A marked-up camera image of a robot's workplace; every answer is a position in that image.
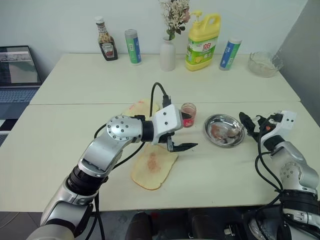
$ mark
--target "metal plate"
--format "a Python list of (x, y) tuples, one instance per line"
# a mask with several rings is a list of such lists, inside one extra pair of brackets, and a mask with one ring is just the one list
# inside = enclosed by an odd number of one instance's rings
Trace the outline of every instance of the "metal plate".
[(243, 125), (235, 118), (225, 114), (215, 114), (204, 122), (204, 134), (214, 144), (232, 148), (245, 137)]

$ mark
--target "yellow detergent bottle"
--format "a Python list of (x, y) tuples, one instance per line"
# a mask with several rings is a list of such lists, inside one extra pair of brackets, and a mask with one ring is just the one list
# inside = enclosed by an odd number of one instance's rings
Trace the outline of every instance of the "yellow detergent bottle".
[(211, 63), (220, 32), (221, 17), (219, 14), (213, 13), (199, 21), (199, 17), (202, 15), (199, 10), (190, 15), (195, 15), (196, 21), (189, 32), (185, 66), (190, 71), (196, 71)]

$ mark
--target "flatbread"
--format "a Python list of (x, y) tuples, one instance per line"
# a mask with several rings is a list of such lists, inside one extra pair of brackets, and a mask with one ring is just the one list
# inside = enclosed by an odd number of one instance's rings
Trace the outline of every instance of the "flatbread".
[[(134, 115), (145, 115), (145, 120), (149, 120), (150, 114), (150, 99), (142, 99), (137, 103), (131, 105), (127, 110), (125, 110), (122, 115), (133, 117)], [(159, 106), (156, 103), (152, 105), (152, 115), (159, 110)]]
[(177, 153), (149, 143), (135, 162), (131, 179), (145, 189), (156, 190), (166, 180), (177, 158)]

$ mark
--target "white vase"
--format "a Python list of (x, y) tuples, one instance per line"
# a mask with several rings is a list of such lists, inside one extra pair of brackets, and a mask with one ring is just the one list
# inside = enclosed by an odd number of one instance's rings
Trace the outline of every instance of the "white vase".
[(176, 67), (176, 47), (168, 36), (163, 38), (160, 47), (160, 67), (163, 71), (172, 71)]

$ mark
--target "table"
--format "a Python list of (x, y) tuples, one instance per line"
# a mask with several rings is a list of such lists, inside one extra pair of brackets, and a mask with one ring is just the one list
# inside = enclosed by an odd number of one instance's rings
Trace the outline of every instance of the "table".
[[(128, 106), (29, 105), (0, 148), (0, 211), (42, 212), (96, 129)], [(257, 144), (251, 137), (225, 149), (203, 135), (205, 119), (216, 113), (238, 118), (240, 111), (250, 116), (266, 116), (277, 110), (297, 112), (295, 126), (286, 139), (320, 173), (320, 129), (300, 102), (198, 103), (196, 107), (195, 125), (177, 131), (174, 141), (199, 145), (179, 153), (163, 186), (150, 191), (135, 184), (130, 178), (133, 158), (115, 169), (101, 187), (101, 211), (249, 206), (273, 199), (275, 192), (255, 172)], [(122, 159), (138, 146), (125, 148)]]
[(175, 70), (164, 72), (159, 55), (143, 55), (142, 64), (133, 66), (127, 54), (109, 62), (101, 54), (66, 54), (30, 104), (133, 104), (150, 96), (154, 82), (180, 104), (300, 101), (280, 73), (271, 78), (251, 73), (249, 55), (237, 55), (229, 71), (218, 68), (218, 54), (210, 66), (194, 72), (185, 68), (184, 57), (178, 55)]

